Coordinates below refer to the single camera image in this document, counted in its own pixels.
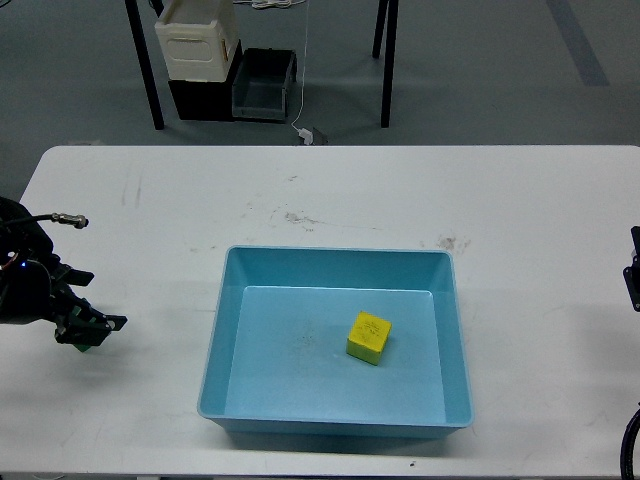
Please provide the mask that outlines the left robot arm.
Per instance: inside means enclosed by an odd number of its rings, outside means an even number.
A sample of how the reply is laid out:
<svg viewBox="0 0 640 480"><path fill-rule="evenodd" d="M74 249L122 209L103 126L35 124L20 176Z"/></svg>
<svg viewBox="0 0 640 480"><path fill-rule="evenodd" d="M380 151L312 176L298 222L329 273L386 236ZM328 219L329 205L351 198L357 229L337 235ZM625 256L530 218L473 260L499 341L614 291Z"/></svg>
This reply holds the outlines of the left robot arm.
<svg viewBox="0 0 640 480"><path fill-rule="evenodd" d="M94 274L61 261L40 226L45 221L76 229L89 225L83 215L33 215L19 202L1 199L1 322L28 325L49 321L55 325L58 343L84 352L101 345L128 319L104 314L74 293L75 286L88 286Z"/></svg>

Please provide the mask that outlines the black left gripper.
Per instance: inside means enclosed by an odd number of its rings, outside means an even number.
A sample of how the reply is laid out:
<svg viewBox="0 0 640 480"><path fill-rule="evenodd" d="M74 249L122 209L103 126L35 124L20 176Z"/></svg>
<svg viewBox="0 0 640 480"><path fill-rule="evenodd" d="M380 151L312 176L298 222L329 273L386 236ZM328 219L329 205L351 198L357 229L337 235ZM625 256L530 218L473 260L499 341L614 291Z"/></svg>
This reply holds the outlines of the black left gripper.
<svg viewBox="0 0 640 480"><path fill-rule="evenodd" d="M100 346L128 322L123 315L108 315L86 299L54 295L56 283L80 287L94 279L92 272L55 261L17 260L1 272L1 323L27 325L38 320L54 322L60 344Z"/></svg>

